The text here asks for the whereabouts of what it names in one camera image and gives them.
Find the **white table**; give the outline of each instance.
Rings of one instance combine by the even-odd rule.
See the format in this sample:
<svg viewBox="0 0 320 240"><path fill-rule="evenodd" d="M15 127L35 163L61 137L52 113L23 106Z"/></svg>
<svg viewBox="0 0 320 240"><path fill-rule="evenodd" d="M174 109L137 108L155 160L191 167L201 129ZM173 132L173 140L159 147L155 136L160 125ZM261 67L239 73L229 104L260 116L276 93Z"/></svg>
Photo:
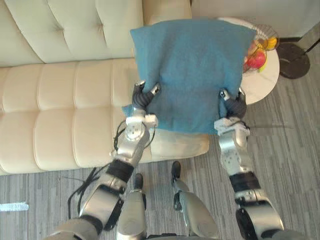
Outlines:
<svg viewBox="0 0 320 240"><path fill-rule="evenodd" d="M220 17L232 24L242 25L252 28L252 24L233 17ZM277 51L271 50L266 52L266 64L261 72L249 71L242 75L241 87L246 95L246 104L254 104L265 98L274 89L280 72L279 57Z"/></svg>

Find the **black lamp base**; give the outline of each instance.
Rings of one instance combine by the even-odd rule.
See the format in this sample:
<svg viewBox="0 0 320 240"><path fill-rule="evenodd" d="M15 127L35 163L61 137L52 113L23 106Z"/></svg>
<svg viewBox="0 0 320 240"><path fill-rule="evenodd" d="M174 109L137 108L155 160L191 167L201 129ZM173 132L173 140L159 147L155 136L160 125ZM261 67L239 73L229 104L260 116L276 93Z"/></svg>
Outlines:
<svg viewBox="0 0 320 240"><path fill-rule="evenodd" d="M287 79L298 79L310 69L306 52L294 43L280 43L276 49L280 61L280 75Z"/></svg>

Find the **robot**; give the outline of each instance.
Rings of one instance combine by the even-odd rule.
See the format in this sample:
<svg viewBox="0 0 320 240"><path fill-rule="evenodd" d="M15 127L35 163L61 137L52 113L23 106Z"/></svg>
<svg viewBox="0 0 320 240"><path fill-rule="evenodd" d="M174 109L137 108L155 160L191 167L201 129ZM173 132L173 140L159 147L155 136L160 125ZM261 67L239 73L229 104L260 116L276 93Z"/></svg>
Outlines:
<svg viewBox="0 0 320 240"><path fill-rule="evenodd" d="M97 179L93 190L80 210L79 217L60 225L44 240L97 240L100 233L112 230L116 224L117 240L145 240L146 196L143 176L136 174L134 190L124 202L121 195L127 188L135 167L150 139L150 129L158 126L154 114L147 114L146 107L159 92L160 85L144 93L145 81L133 89L133 115L125 120L124 139L117 148L108 168ZM283 222L261 189L253 172L247 151L250 129L241 121L246 112L245 94L240 89L232 99L225 89L220 92L228 115L214 123L221 148L220 161L229 175L237 203L235 212L241 236L246 240L306 240L298 232L284 230ZM180 179L181 165L172 164L171 183L174 189L174 209L181 211L188 228L188 236L165 233L151 235L154 240L210 240L219 239L217 225L204 203Z"/></svg>

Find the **blue cloth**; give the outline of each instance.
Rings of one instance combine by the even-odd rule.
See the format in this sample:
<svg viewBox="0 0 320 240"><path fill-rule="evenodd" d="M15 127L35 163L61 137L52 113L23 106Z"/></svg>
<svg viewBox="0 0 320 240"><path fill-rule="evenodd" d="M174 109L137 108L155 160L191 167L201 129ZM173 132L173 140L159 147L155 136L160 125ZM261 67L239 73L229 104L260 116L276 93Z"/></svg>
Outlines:
<svg viewBox="0 0 320 240"><path fill-rule="evenodd" d="M255 31L221 20L164 21L130 31L144 91L159 82L161 91L148 106L159 128L183 133L215 133L226 116L219 98L225 88L238 93L244 57ZM131 107L123 108L130 115Z"/></svg>

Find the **cream sofa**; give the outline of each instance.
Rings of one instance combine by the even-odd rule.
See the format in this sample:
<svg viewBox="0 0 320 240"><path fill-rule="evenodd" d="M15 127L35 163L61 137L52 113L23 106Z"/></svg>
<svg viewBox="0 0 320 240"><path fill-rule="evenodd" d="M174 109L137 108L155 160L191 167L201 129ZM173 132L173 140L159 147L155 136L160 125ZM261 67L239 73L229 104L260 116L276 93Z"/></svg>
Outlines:
<svg viewBox="0 0 320 240"><path fill-rule="evenodd" d="M130 29L187 18L189 0L0 0L0 175L108 163L139 81ZM141 162L208 148L157 129Z"/></svg>

